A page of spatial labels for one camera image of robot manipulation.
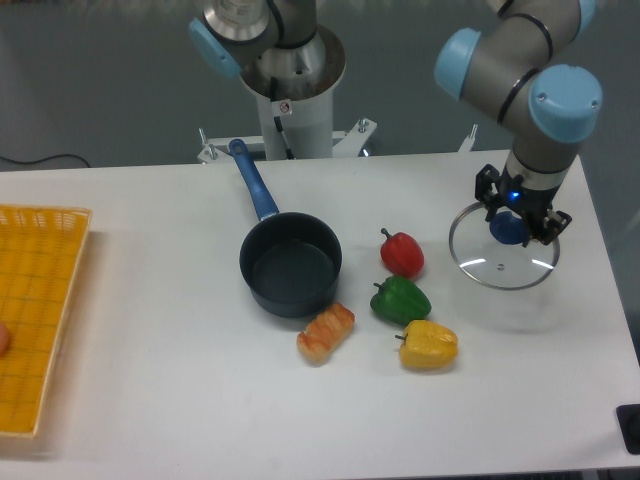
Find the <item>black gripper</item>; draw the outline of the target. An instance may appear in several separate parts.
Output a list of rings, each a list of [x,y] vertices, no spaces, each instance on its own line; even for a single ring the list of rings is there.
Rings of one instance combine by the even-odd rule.
[[[501,243],[531,241],[549,245],[568,227],[572,217],[553,209],[553,200],[560,185],[549,186],[544,175],[533,173],[527,178],[523,170],[511,173],[505,167],[503,173],[486,164],[475,177],[474,195],[486,210],[486,221],[497,214],[497,240]]]

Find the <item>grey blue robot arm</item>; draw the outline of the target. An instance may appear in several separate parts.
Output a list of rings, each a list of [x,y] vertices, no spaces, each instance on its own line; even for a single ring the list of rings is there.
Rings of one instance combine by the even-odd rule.
[[[569,225],[553,208],[602,89],[588,71],[553,63],[590,24],[591,1],[496,1],[499,27],[453,34],[434,67],[437,85],[512,132],[502,170],[485,167],[475,197],[503,243],[549,244]],[[312,1],[211,1],[189,35],[204,61],[239,78],[258,105],[268,159],[352,156],[362,134],[333,136],[333,91],[345,70],[340,40]]]

